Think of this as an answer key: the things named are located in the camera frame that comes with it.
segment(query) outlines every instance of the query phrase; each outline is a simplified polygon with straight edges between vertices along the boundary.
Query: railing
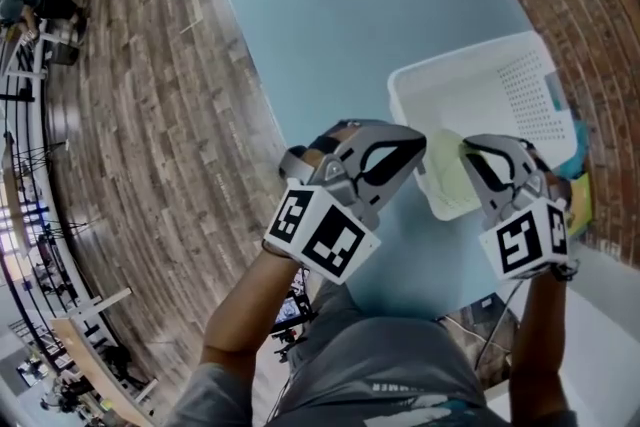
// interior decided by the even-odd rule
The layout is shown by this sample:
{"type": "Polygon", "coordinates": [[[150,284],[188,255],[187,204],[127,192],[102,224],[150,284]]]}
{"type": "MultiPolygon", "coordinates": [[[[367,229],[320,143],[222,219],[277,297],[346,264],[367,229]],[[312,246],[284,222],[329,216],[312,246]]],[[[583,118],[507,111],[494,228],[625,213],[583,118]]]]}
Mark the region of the railing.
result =
{"type": "MultiPolygon", "coordinates": [[[[48,178],[50,154],[64,143],[48,144],[44,131],[43,56],[45,45],[60,42],[45,28],[42,23],[37,43],[21,46],[5,42],[0,54],[0,110],[4,112],[5,140],[0,266],[22,316],[22,323],[12,326],[14,332],[37,349],[53,371],[60,372],[73,362],[49,321],[88,301],[90,296],[64,238],[48,178]]],[[[85,327],[87,336],[98,331],[104,336],[94,340],[96,343],[109,341],[117,345],[100,317],[89,319],[85,327]]]]}

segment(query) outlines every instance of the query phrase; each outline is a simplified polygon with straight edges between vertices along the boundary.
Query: person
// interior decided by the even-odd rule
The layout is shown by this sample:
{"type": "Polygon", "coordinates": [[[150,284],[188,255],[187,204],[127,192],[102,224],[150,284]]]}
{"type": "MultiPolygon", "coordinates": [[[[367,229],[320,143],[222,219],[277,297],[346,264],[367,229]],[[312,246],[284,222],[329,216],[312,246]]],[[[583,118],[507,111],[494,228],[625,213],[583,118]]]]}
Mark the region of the person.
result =
{"type": "Polygon", "coordinates": [[[0,0],[0,19],[6,25],[17,24],[23,34],[36,41],[40,32],[36,17],[68,20],[78,34],[84,37],[87,20],[72,0],[0,0]]]}
{"type": "MultiPolygon", "coordinates": [[[[340,140],[340,132],[334,134],[340,140]]],[[[318,150],[304,160],[317,166],[318,150]]],[[[252,425],[256,353],[300,265],[264,246],[209,319],[200,356],[167,427],[252,425]]],[[[564,354],[566,283],[549,272],[531,281],[512,352],[512,424],[574,427],[559,377],[564,354]]],[[[318,316],[289,352],[290,386],[272,427],[508,425],[488,409],[462,351],[441,325],[372,317],[348,289],[325,282],[318,316]]]]}

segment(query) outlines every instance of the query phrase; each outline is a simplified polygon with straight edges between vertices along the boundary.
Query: wooden floor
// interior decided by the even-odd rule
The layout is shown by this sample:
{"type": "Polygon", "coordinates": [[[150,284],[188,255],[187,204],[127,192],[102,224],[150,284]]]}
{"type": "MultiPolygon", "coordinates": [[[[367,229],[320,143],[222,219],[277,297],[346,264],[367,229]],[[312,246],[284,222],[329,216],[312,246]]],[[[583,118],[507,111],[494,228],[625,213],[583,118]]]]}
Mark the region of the wooden floor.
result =
{"type": "MultiPolygon", "coordinates": [[[[159,379],[162,418],[257,254],[282,143],[226,0],[78,1],[79,61],[48,80],[49,139],[70,143],[55,186],[61,214],[91,223],[73,249],[94,293],[133,290],[108,317],[159,379]]],[[[279,388],[258,382],[269,403],[279,388]]]]}

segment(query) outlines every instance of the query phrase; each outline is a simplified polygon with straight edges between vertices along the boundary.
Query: light blue table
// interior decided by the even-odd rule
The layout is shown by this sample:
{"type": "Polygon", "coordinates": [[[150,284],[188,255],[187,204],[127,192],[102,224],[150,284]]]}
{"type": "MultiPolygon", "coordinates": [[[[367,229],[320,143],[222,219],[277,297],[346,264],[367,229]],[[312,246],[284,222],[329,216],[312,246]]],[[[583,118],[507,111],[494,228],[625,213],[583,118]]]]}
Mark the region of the light blue table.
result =
{"type": "MultiPolygon", "coordinates": [[[[288,145],[341,118],[392,121],[387,79],[408,64],[531,29],[517,0],[231,0],[288,145]]],[[[381,212],[378,251],[349,280],[371,313],[435,317],[496,288],[482,216],[438,221],[411,178],[381,212]]]]}

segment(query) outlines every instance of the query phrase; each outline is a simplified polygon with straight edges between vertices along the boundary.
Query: brick wall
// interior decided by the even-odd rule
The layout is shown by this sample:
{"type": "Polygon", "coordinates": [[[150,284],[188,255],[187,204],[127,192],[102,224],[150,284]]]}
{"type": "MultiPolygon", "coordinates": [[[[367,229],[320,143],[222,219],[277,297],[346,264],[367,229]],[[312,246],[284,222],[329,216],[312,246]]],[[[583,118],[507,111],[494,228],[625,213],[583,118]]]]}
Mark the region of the brick wall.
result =
{"type": "Polygon", "coordinates": [[[589,129],[587,244],[640,268],[640,0],[520,0],[589,129]]]}

